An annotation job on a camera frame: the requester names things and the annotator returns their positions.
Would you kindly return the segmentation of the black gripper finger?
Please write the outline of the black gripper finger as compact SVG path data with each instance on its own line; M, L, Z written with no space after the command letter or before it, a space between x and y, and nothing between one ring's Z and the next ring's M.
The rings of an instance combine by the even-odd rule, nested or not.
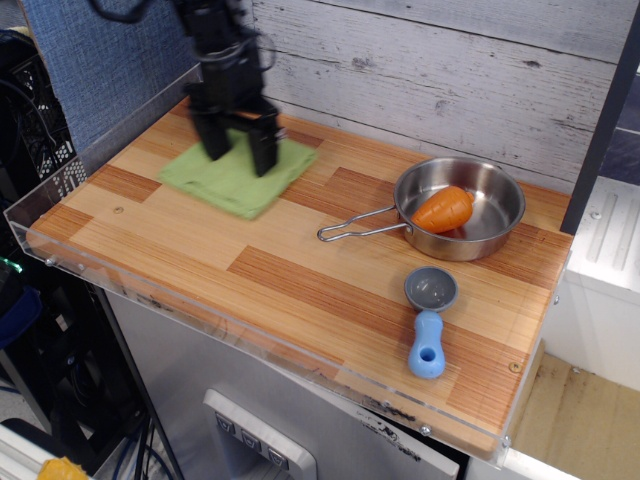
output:
M277 164L279 131L276 116L255 119L248 131L254 169L258 177L263 177Z
M207 155L213 161L229 152L231 143L218 114L193 111L192 120Z

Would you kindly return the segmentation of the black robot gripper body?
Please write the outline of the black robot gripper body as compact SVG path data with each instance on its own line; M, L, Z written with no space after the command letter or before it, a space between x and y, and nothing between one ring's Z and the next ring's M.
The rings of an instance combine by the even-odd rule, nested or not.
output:
M201 81L185 90L196 124L244 131L277 127L278 109L263 96L263 74L275 59L262 62L260 41L259 33L242 29L209 50L194 49Z

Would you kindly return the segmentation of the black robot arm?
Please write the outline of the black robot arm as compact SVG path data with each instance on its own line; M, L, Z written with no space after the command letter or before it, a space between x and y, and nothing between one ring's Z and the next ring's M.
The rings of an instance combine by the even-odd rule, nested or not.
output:
M255 174L277 164L278 109L264 96L259 34L239 23L225 1L180 1L176 10L199 63L201 80L185 87L189 111L213 160L231 150L230 130L248 137Z

